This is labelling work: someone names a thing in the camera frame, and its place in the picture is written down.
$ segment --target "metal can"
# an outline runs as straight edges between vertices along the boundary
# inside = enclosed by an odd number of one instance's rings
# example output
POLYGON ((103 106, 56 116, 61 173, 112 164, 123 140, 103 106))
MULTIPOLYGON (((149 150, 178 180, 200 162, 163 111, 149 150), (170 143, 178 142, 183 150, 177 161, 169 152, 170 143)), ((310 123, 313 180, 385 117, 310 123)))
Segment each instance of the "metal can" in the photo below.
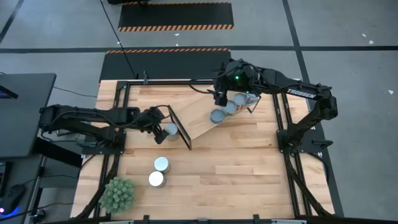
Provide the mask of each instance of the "metal can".
POLYGON ((169 160, 163 156, 156 158, 154 165, 155 165, 155 170, 161 172, 162 174, 168 173, 171 168, 169 160))
POLYGON ((174 124, 174 123, 166 124, 166 126, 164 127, 164 129, 165 129, 165 131, 167 131, 168 134, 169 134, 169 135, 167 136, 167 139, 168 139, 169 141, 175 141, 175 140, 177 140, 178 137, 180 136, 180 135, 178 134, 178 127, 177 127, 177 125, 174 124))
POLYGON ((166 177, 159 171, 149 174, 149 184, 153 187, 162 188, 166 184, 166 177))
POLYGON ((247 98, 246 103, 249 105, 255 104, 259 100, 259 96, 252 93, 247 93, 246 98, 247 98))
POLYGON ((236 103, 237 110, 243 109, 244 105, 246 104, 246 101, 247 101, 246 94, 237 93, 234 95, 234 102, 236 103))
POLYGON ((215 124, 220 124, 221 122, 223 122, 225 118, 225 113, 222 110, 213 110, 210 113, 210 121, 215 123, 215 124))
POLYGON ((226 106, 223 106, 221 109, 224 111, 226 116, 231 116, 236 111, 236 103, 232 100, 228 100, 226 106))

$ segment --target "orange and black striped tape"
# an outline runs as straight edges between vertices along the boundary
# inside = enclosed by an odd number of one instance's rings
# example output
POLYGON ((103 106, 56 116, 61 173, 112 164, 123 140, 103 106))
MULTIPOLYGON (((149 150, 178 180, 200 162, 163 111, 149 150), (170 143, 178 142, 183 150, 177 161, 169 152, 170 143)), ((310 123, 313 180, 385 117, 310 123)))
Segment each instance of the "orange and black striped tape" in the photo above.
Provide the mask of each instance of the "orange and black striped tape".
MULTIPOLYGON (((138 2, 126 2, 123 6, 131 5, 131 4, 138 4, 138 2)), ((231 4, 230 2, 175 2, 175 3, 151 3, 148 2, 149 5, 159 5, 159 4, 231 4)))
MULTIPOLYGON (((144 49, 144 50, 125 50, 124 53, 161 53, 161 52, 205 52, 205 51, 228 51, 227 48, 197 48, 197 49, 144 49)), ((121 54, 122 50, 109 50, 105 54, 121 54)))
POLYGON ((138 26, 138 27, 119 27, 119 32, 140 32, 140 31, 170 31, 170 30, 225 30, 233 29, 232 24, 215 25, 174 25, 174 26, 138 26))

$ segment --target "wooden table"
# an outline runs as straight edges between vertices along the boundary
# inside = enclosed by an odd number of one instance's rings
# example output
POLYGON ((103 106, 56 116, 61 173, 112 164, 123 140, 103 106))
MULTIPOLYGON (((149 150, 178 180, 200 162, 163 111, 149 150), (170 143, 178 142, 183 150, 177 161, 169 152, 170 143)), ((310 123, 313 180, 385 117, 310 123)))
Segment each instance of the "wooden table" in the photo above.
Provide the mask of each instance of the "wooden table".
MULTIPOLYGON (((101 82, 98 109, 112 108, 116 82, 101 82)), ((206 87, 208 85, 197 86, 201 90, 206 87)), ((193 94, 188 86, 133 86, 129 106, 144 110, 170 104, 178 108, 193 94)), ((293 121, 297 122, 308 113, 307 104, 303 98, 288 96, 288 99, 293 121)), ((293 218, 276 130, 270 95, 262 95, 253 114, 243 111, 198 137, 192 151, 181 138, 158 145, 151 134, 127 130, 126 150, 120 159, 118 176, 135 183, 136 201, 130 210, 112 215, 112 219, 142 220, 143 215, 150 215, 151 220, 252 219, 253 214, 259 214, 260 218, 293 218), (166 175, 167 184, 161 189, 148 183, 154 160, 159 156, 168 158, 172 166, 166 175)), ((82 211, 98 188, 102 161, 103 156, 96 156, 80 172, 71 217, 82 211)), ((324 208, 333 213, 321 162, 302 154, 302 164, 308 188, 324 208)), ((299 188, 296 189, 300 210, 304 213, 302 196, 299 188)))

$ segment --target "concrete floor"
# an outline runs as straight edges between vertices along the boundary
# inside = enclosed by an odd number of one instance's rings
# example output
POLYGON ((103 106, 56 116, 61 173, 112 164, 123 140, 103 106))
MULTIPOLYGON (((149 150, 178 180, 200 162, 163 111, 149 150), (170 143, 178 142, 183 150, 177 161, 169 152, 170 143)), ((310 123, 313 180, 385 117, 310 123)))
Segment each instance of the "concrete floor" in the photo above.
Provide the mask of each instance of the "concrete floor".
MULTIPOLYGON (((233 30, 125 32, 119 37, 125 47, 293 46, 282 0, 230 2, 233 30)), ((17 3, 0 1, 0 30, 17 3)), ((104 4, 116 26, 121 6, 104 4)), ((302 47, 398 45, 398 1, 289 0, 289 5, 302 47)), ((100 0, 24 0, 0 51, 117 46, 100 0)), ((294 51, 233 50, 231 54, 301 78, 294 51)), ((322 125, 326 138, 334 141, 329 152, 345 216, 398 220, 398 52, 316 51, 303 56, 311 82, 332 86, 338 100, 339 116, 322 125)), ((53 72, 57 87, 95 95, 103 59, 104 52, 0 54, 0 71, 53 72)), ((52 103, 94 107, 95 99, 54 90, 52 103)), ((55 189, 44 195, 42 203, 68 200, 73 194, 74 190, 55 189)), ((65 220, 69 211, 52 210, 48 221, 65 220)))

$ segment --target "black floor mat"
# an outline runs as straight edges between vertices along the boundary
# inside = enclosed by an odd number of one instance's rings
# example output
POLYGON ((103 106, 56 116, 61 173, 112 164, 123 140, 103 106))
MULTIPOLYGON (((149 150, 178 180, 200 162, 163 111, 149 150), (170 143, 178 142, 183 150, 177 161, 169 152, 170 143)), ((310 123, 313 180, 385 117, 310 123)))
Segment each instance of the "black floor mat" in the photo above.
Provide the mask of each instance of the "black floor mat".
MULTIPOLYGON (((231 57, 226 48, 126 49, 126 55, 140 79, 144 70, 150 79, 211 78, 215 75, 213 70, 231 57)), ((123 51, 107 51, 100 80, 132 79, 123 51)))
POLYGON ((129 2, 123 5, 118 31, 216 30, 233 27, 232 6, 228 2, 149 3, 147 6, 129 2))

